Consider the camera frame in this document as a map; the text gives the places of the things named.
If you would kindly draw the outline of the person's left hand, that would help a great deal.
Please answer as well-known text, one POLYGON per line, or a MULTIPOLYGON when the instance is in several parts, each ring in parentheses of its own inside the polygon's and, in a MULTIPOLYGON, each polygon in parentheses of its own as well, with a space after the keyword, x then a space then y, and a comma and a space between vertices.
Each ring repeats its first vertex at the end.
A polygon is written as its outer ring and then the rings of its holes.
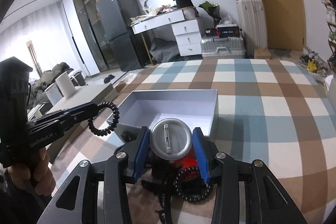
MULTIPOLYGON (((38 182, 34 190, 37 195, 50 196, 55 189, 56 182, 49 168, 50 157, 46 148, 39 150, 39 161, 33 173, 33 178, 38 182)), ((29 168, 22 164, 13 165, 7 168, 9 177, 13 184, 20 190, 27 190, 25 182, 31 178, 29 168)))

